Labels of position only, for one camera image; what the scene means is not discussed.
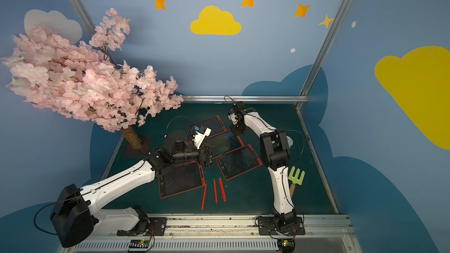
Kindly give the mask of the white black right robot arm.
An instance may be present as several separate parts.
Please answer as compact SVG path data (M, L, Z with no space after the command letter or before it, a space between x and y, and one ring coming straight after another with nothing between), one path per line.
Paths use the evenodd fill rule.
M255 109L246 108L242 101L233 104L228 117L234 135L252 130L260 139L261 161L269 171L274 192L274 223L277 229L294 225L297 214L288 183L292 139L285 130L277 129L265 121Z

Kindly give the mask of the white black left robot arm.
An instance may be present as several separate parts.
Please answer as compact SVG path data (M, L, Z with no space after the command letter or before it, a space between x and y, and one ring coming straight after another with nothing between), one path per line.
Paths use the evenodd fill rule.
M206 126L200 126L190 136L175 131L128 169L91 185L65 187L50 213L61 246L70 248L84 241L101 224L95 214L131 190L172 173L182 164L215 164L210 146L204 143L210 133Z

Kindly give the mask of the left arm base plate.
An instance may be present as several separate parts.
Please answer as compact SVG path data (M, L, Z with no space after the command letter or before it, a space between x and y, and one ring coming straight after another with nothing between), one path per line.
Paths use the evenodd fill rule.
M117 236L163 236L166 228L166 217L140 218L130 230L118 230Z

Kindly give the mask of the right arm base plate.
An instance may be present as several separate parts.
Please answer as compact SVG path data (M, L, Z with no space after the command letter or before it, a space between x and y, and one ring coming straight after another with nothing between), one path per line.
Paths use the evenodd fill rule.
M273 216L257 216L255 218L255 225L260 235L284 235L287 237L305 235L304 221L301 217L298 217L291 225L279 226Z

